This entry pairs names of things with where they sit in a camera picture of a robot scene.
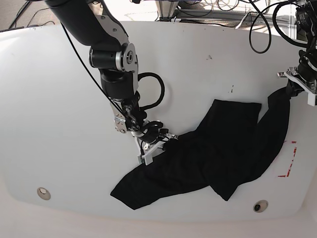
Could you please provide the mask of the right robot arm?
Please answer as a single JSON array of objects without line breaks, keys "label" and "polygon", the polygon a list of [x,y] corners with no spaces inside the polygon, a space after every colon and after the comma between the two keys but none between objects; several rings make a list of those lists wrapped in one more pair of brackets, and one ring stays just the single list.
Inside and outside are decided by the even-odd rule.
[{"label": "right robot arm", "polygon": [[[160,121],[149,121],[146,111],[157,107],[164,98],[162,78],[152,72],[138,72],[135,46],[130,43],[122,24],[102,3],[103,13],[96,15],[90,0],[48,0],[49,9],[60,20],[67,37],[73,36],[79,43],[90,47],[89,64],[100,72],[97,85],[114,114],[115,129],[123,134],[131,133],[140,151],[141,164],[153,162],[153,154],[164,143],[176,139]],[[139,81],[153,77],[160,84],[156,102],[140,106]]]}]

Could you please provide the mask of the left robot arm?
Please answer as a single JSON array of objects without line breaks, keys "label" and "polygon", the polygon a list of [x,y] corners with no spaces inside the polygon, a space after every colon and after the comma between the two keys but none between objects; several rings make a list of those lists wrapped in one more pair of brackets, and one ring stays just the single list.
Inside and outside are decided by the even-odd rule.
[{"label": "left robot arm", "polygon": [[[308,94],[308,105],[317,105],[317,2],[315,0],[286,0],[273,4],[276,6],[272,14],[272,24],[278,34],[289,44],[300,47],[299,63],[290,67],[278,77],[288,79],[291,94],[297,96],[301,92]],[[286,6],[296,6],[295,20],[300,30],[305,32],[306,43],[295,41],[285,35],[279,28],[276,17],[278,11]]]}]

